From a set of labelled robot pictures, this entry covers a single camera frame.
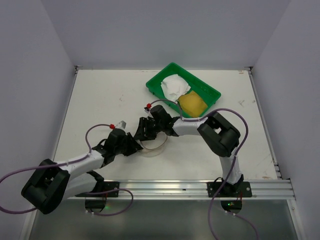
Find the yellow bra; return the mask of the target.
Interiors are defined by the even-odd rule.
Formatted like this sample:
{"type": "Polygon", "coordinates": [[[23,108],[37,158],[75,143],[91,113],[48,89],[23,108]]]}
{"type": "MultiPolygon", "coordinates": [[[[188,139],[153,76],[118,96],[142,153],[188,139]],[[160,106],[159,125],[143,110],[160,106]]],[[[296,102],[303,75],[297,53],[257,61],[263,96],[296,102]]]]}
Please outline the yellow bra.
{"type": "Polygon", "coordinates": [[[192,118],[200,117],[208,107],[204,100],[193,90],[181,95],[178,98],[178,103],[181,109],[192,118]]]}

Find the white bra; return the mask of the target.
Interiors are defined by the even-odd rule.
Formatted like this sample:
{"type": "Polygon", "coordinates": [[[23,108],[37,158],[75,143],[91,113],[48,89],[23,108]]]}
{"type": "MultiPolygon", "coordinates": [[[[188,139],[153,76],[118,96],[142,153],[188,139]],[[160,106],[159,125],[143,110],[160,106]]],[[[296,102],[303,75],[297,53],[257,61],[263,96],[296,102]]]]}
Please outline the white bra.
{"type": "Polygon", "coordinates": [[[187,94],[191,89],[191,86],[178,74],[164,78],[160,86],[164,97],[173,102],[177,102],[180,96],[187,94]]]}

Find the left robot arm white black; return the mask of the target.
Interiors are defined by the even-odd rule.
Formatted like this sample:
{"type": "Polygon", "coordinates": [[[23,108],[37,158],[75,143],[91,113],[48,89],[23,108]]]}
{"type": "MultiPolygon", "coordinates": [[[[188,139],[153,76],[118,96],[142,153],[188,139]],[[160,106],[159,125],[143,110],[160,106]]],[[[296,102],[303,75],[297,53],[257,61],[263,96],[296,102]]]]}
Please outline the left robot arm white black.
{"type": "Polygon", "coordinates": [[[96,170],[112,163],[117,155],[130,156],[142,146],[129,132],[115,128],[81,161],[69,163],[43,160],[21,190],[21,195],[43,214],[53,212],[59,204],[73,196],[117,197],[119,187],[105,183],[96,170]]]}

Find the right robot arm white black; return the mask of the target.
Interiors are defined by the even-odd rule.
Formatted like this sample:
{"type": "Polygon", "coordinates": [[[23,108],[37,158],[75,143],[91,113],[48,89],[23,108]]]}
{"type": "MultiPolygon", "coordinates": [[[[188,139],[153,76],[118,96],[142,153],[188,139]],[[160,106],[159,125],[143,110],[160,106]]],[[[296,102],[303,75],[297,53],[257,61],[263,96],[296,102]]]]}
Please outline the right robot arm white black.
{"type": "Polygon", "coordinates": [[[134,139],[141,143],[151,141],[160,132],[170,137],[201,136],[210,150],[219,156],[225,185],[236,190],[243,182],[238,161],[241,134],[220,113],[214,112],[204,118],[172,117],[162,105],[156,105],[149,110],[148,117],[139,119],[134,139]]]}

